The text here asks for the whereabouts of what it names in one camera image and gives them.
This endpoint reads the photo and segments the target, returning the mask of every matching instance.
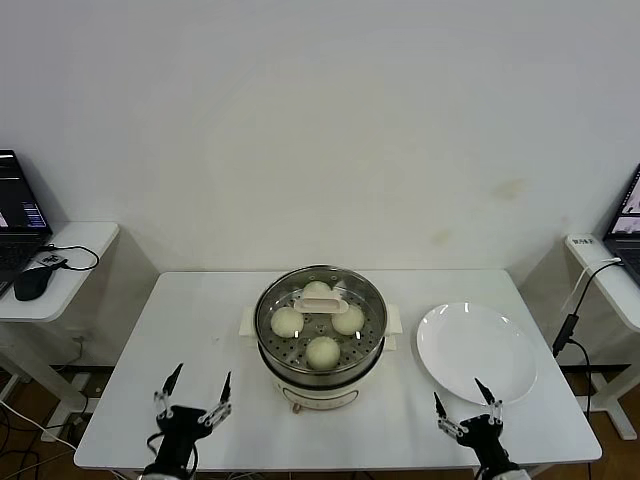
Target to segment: white plate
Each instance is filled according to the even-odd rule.
[[[440,305],[418,327],[418,352],[429,373],[444,388],[486,405],[474,378],[497,400],[524,397],[538,372],[529,340],[504,315],[474,303]]]

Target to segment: laptop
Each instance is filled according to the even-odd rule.
[[[604,244],[620,257],[633,280],[640,285],[640,165],[607,229]]]
[[[0,295],[51,236],[13,150],[0,150]]]

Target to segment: metal pot rim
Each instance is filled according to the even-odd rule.
[[[353,275],[354,277],[359,278],[363,282],[368,283],[371,286],[372,290],[378,295],[378,297],[380,297],[380,299],[382,301],[382,308],[384,310],[385,318],[387,317],[387,315],[388,315],[387,314],[387,305],[384,302],[384,297],[382,296],[380,291],[376,288],[376,286],[373,283],[371,283],[367,278],[363,277],[362,275],[360,275],[357,272],[354,272],[353,270],[349,270],[349,269],[341,268],[341,267],[336,267],[336,266],[333,266],[333,265],[309,265],[309,266],[306,266],[306,267],[298,268],[296,270],[291,270],[290,272],[287,272],[284,275],[281,275],[276,280],[274,280],[262,292],[262,295],[260,295],[260,298],[258,299],[258,302],[256,303],[256,308],[254,309],[253,327],[255,329],[256,336],[258,337],[258,344],[265,351],[265,355],[268,355],[271,360],[275,360],[276,363],[279,363],[281,366],[285,367],[287,370],[292,371],[292,372],[300,373],[302,375],[310,375],[310,376],[314,376],[314,377],[325,377],[325,376],[332,376],[332,375],[335,375],[337,373],[347,372],[350,369],[356,367],[357,365],[360,365],[360,363],[362,363],[362,361],[364,361],[364,359],[369,358],[371,356],[371,354],[376,353],[377,350],[380,348],[380,345],[384,341],[384,331],[383,331],[382,335],[380,336],[380,338],[378,339],[378,341],[376,342],[376,344],[371,348],[371,352],[369,353],[369,355],[367,355],[366,357],[363,357],[360,362],[353,363],[353,364],[350,364],[350,365],[345,365],[343,367],[340,367],[340,368],[337,368],[337,369],[333,369],[333,370],[309,371],[307,369],[303,369],[303,368],[294,367],[292,365],[289,365],[288,363],[283,362],[282,360],[280,360],[275,355],[272,355],[271,353],[269,353],[269,351],[267,349],[267,346],[262,341],[262,336],[261,336],[259,325],[258,325],[258,312],[260,311],[260,306],[262,304],[262,301],[263,301],[264,297],[267,295],[267,293],[269,293],[269,291],[274,286],[276,286],[278,283],[280,283],[286,277],[289,277],[291,275],[295,275],[295,274],[300,273],[300,272],[304,272],[305,270],[313,270],[313,269],[317,269],[317,268],[322,268],[322,269],[331,270],[331,271],[337,271],[337,272],[348,272],[350,275]]]

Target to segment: computer mouse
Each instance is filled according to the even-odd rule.
[[[13,283],[16,299],[26,302],[40,297],[49,285],[53,270],[51,267],[38,267],[25,270],[18,275]]]

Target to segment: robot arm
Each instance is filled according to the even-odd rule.
[[[489,405],[489,413],[457,423],[447,417],[447,412],[437,393],[436,413],[438,428],[454,438],[463,447],[472,448],[480,461],[483,480],[525,480],[529,475],[509,460],[499,437],[502,434],[502,401],[494,398],[491,391],[476,378],[476,384]]]
[[[171,394],[178,381],[182,364],[167,378],[161,392],[155,392],[156,423],[160,433],[149,437],[147,446],[156,454],[155,461],[144,469],[142,480],[189,480],[198,466],[196,441],[207,437],[231,414],[231,372],[222,389],[220,401],[211,410],[171,405]],[[162,438],[160,450],[151,445],[156,438]],[[194,455],[193,468],[187,464]]]

